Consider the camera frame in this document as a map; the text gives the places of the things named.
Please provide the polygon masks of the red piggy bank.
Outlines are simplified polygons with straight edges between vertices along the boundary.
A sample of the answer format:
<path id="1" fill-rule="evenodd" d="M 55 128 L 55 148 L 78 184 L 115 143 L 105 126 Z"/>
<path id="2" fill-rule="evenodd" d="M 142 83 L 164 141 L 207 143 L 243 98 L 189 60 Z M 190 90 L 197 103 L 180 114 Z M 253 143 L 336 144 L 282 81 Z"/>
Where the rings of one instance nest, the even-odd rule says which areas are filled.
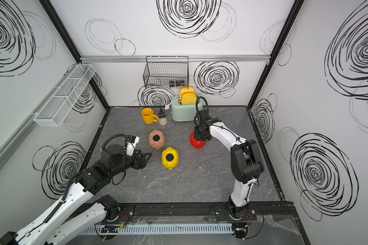
<path id="1" fill-rule="evenodd" d="M 191 145 L 196 148 L 196 149 L 200 149 L 202 147 L 205 146 L 206 142 L 205 141 L 200 141 L 200 140 L 196 140 L 194 138 L 194 131 L 191 133 L 191 136 L 190 136 L 190 143 Z"/>

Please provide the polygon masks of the pink piggy bank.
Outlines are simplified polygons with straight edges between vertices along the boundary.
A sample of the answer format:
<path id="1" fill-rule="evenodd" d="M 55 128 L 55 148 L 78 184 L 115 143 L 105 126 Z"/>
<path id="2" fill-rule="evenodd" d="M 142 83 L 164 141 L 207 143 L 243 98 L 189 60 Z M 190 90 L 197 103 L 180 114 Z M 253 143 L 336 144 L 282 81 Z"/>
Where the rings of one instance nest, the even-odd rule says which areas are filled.
<path id="1" fill-rule="evenodd" d="M 166 142 L 166 138 L 162 131 L 153 130 L 149 134 L 149 145 L 151 148 L 160 150 L 165 145 L 165 142 Z"/>

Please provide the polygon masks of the yellow piggy bank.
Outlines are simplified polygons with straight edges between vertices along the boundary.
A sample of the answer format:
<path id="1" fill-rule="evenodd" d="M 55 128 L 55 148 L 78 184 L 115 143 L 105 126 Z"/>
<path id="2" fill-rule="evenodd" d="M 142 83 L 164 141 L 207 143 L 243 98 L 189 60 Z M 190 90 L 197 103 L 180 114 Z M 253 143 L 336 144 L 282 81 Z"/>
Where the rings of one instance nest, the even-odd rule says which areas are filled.
<path id="1" fill-rule="evenodd" d="M 162 152 L 161 161 L 162 161 L 162 165 L 165 168 L 167 168 L 169 170 L 174 169 L 179 164 L 178 151 L 174 148 L 171 148 L 171 147 L 166 148 Z"/>

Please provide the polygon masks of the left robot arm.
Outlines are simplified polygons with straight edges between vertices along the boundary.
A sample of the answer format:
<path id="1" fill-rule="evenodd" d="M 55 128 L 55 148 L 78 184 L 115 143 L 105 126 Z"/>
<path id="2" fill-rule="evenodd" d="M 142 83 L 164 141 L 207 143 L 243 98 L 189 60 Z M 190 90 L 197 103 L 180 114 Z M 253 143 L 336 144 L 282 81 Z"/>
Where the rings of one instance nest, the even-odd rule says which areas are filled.
<path id="1" fill-rule="evenodd" d="M 122 212 L 110 195 L 98 199 L 89 210 L 68 218 L 101 189 L 113 182 L 113 177 L 125 174 L 129 168 L 146 167 L 152 153 L 134 150 L 131 156 L 121 145 L 102 147 L 101 158 L 91 167 L 72 176 L 63 195 L 43 214 L 17 232 L 9 231 L 0 239 L 1 245 L 55 245 L 71 240 L 88 226 L 105 219 L 115 221 Z"/>

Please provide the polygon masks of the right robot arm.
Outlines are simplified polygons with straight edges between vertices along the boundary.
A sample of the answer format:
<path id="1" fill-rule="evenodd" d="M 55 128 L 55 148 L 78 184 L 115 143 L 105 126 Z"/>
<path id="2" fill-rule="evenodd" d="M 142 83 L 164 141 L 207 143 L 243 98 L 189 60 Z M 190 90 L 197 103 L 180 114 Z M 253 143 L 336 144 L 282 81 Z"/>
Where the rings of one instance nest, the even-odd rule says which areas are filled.
<path id="1" fill-rule="evenodd" d="M 197 111 L 194 124 L 194 140 L 207 142 L 215 138 L 230 152 L 235 185 L 228 201 L 229 214 L 233 219 L 239 219 L 250 209 L 251 191 L 264 172 L 259 146 L 254 139 L 234 133 L 219 118 L 210 117 L 206 109 Z"/>

